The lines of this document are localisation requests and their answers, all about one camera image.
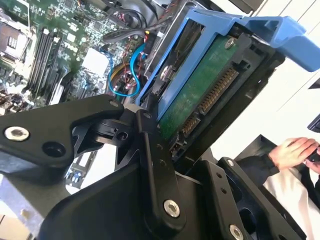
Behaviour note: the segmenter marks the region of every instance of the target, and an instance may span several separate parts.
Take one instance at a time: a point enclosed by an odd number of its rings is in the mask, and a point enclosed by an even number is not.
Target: black cable
[[[101,21],[107,20],[107,19],[109,18],[109,16],[103,16],[103,17],[94,17],[94,16],[91,16],[89,13],[86,12],[86,10],[85,10],[84,7],[81,5],[81,3],[80,3],[79,0],[77,1],[77,3],[78,3],[78,6],[79,6],[81,12],[83,12],[83,14],[84,14],[88,19],[90,19],[91,21],[101,22]]]
[[[145,16],[141,13],[141,12],[138,12],[136,10],[133,10],[133,9],[122,9],[122,8],[117,8],[115,7],[113,4],[111,4],[108,0],[102,0],[102,2],[107,5],[110,9],[112,9],[113,11],[115,12],[119,12],[119,13],[128,13],[128,14],[133,14],[135,15],[135,18],[138,19],[138,21],[140,21],[140,28],[143,28],[143,25],[142,25],[142,20],[143,20],[143,23],[145,24],[145,27],[148,26],[148,23],[147,23],[147,20],[145,18]]]
[[[114,12],[119,12],[119,13],[128,13],[128,14],[131,14],[132,15],[135,15],[135,16],[132,16],[134,18],[136,18],[138,20],[138,28],[143,28],[143,23],[145,26],[147,26],[147,20],[145,18],[145,16],[142,15],[142,13],[136,11],[136,10],[131,10],[131,9],[119,9],[119,8],[116,8],[114,7],[111,3],[109,3],[108,1],[103,1],[110,9],[112,9]],[[103,17],[94,17],[92,15],[90,15],[89,13],[86,12],[86,10],[84,9],[84,7],[81,5],[80,1],[78,0],[77,1],[78,3],[78,6],[80,8],[80,10],[83,12],[83,14],[88,18],[90,19],[91,21],[96,21],[96,22],[102,22],[102,21],[105,21],[107,19],[110,18],[109,15],[106,15],[106,16],[103,16]]]
[[[151,12],[153,12],[156,20],[158,21],[159,17],[158,17],[156,8],[148,0],[141,0],[141,1],[151,10]]]
[[[109,32],[107,34],[105,34],[102,37],[102,41],[105,44],[111,44],[111,43],[115,43],[118,41],[121,41],[122,39],[128,38],[130,36],[133,35],[138,35],[140,37],[145,37],[145,31],[153,31],[156,30],[158,28],[161,28],[165,25],[168,25],[169,23],[171,23],[172,18],[167,18],[166,20],[157,23],[155,25],[152,25],[150,27],[146,27],[146,28],[140,28],[140,29],[119,29],[113,32]]]

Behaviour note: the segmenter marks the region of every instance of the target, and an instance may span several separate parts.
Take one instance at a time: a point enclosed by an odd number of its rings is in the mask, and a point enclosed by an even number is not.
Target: screw hole
[[[160,165],[161,165],[162,167],[167,166],[167,164],[166,164],[166,162],[165,162],[164,160],[160,159],[159,161],[160,161]]]
[[[287,240],[284,236],[279,235],[279,240]]]
[[[66,148],[56,141],[46,142],[43,144],[42,150],[45,154],[52,158],[61,158],[66,154]]]
[[[157,149],[160,149],[160,150],[163,150],[163,149],[164,149],[160,144],[157,144],[157,145],[156,145],[156,148],[157,148]]]
[[[221,188],[221,192],[223,192],[224,194],[227,194],[227,190],[225,190],[223,187]]]
[[[116,108],[119,107],[119,104],[114,100],[110,100],[109,103]]]
[[[152,118],[152,116],[151,116],[150,113],[148,113],[148,112],[144,112],[143,115],[144,115],[146,118],[148,118],[148,119],[151,119],[151,118]]]
[[[126,140],[126,139],[128,138],[128,134],[123,131],[123,132],[120,132],[120,133],[116,136],[116,138],[117,138],[118,140],[120,140],[120,141],[124,141],[124,140]]]

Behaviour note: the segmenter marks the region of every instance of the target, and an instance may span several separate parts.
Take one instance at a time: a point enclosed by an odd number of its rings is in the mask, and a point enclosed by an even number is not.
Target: motherboard
[[[2,14],[23,24],[28,39],[20,57],[9,64],[0,58],[0,79],[9,94],[23,94],[38,108],[106,92],[110,64],[99,49],[104,45],[103,35],[125,27],[119,24],[123,15],[112,12],[106,17],[95,6],[86,4],[81,9],[79,3],[83,2],[0,0]],[[9,40],[11,47],[20,46],[14,37]],[[106,46],[113,65],[124,63],[124,57],[129,59],[142,42],[143,38],[133,36]]]

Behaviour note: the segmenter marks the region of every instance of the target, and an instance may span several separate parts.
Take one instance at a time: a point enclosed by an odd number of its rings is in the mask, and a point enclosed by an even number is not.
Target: black sleeve
[[[249,156],[237,162],[257,187],[261,187],[268,177],[279,172],[268,155]]]

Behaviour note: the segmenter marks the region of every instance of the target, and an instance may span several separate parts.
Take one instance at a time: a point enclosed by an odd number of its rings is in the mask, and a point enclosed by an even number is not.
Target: yellow cable
[[[126,63],[126,64],[122,64],[120,66],[118,66],[112,73],[111,75],[111,80],[114,79],[114,77],[123,69],[125,68],[125,66],[129,66],[129,63]]]

